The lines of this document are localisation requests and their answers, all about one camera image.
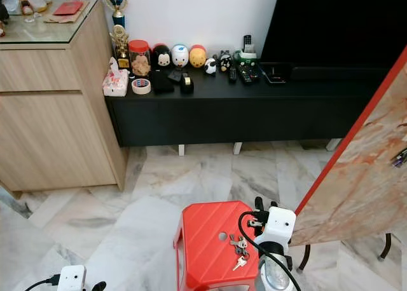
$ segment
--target wooden cabinet door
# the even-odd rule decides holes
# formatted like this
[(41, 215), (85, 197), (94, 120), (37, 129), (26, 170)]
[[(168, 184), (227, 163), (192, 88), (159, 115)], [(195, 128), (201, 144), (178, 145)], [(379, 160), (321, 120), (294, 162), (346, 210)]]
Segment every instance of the wooden cabinet door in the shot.
[(0, 180), (11, 191), (115, 183), (82, 94), (0, 94)]

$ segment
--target marble floor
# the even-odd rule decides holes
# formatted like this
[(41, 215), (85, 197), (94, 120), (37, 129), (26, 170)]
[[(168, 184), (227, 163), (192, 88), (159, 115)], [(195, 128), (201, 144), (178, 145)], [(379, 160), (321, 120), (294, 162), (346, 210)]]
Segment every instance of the marble floor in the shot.
[[(254, 198), (295, 209), (332, 153), (298, 142), (132, 148), (126, 187), (25, 193), (0, 189), (0, 290), (21, 291), (70, 264), (87, 268), (86, 289), (175, 290), (172, 238), (191, 203)], [(397, 231), (384, 262), (384, 235), (312, 245), (302, 290), (407, 291), (407, 232)], [(292, 247), (294, 266), (304, 247)], [(56, 290), (42, 285), (36, 290)]]

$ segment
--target red lid jar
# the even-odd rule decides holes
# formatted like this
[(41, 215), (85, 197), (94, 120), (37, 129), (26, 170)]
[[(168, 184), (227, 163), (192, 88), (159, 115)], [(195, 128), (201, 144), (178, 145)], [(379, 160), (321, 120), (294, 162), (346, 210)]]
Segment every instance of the red lid jar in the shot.
[(128, 51), (133, 73), (141, 77), (148, 76), (151, 70), (148, 43), (144, 40), (131, 40)]

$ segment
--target metal stand leg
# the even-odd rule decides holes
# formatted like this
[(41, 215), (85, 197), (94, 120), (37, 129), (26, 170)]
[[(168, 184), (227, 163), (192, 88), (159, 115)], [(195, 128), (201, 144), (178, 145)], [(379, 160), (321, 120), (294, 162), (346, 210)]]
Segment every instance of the metal stand leg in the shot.
[(240, 148), (242, 148), (242, 142), (235, 143), (233, 146), (233, 154), (238, 155), (240, 153)]
[(334, 151), (338, 145), (340, 144), (340, 142), (342, 141), (342, 139), (331, 139), (329, 141), (329, 143), (327, 144), (327, 146), (325, 147), (325, 149), (327, 151)]
[(310, 252), (311, 252), (311, 245), (306, 245), (305, 252), (304, 252), (304, 258), (303, 258), (303, 261), (301, 261), (300, 266), (297, 267), (297, 273), (301, 274), (303, 272), (304, 267), (307, 265), (308, 259), (310, 258)]
[(384, 246), (383, 252), (377, 257), (379, 261), (384, 261), (387, 254), (390, 251), (390, 247), (392, 246), (392, 235), (390, 233), (386, 234), (386, 244)]
[(178, 145), (178, 155), (179, 156), (185, 155), (185, 145), (184, 144)]

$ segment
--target cabinet drawer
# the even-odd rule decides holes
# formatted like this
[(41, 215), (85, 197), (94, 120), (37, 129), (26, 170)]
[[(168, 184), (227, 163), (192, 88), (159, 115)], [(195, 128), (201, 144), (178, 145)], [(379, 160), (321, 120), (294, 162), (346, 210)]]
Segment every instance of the cabinet drawer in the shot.
[(2, 50), (0, 78), (0, 92), (81, 89), (67, 50)]
[(80, 93), (0, 94), (0, 180), (12, 191), (116, 183)]

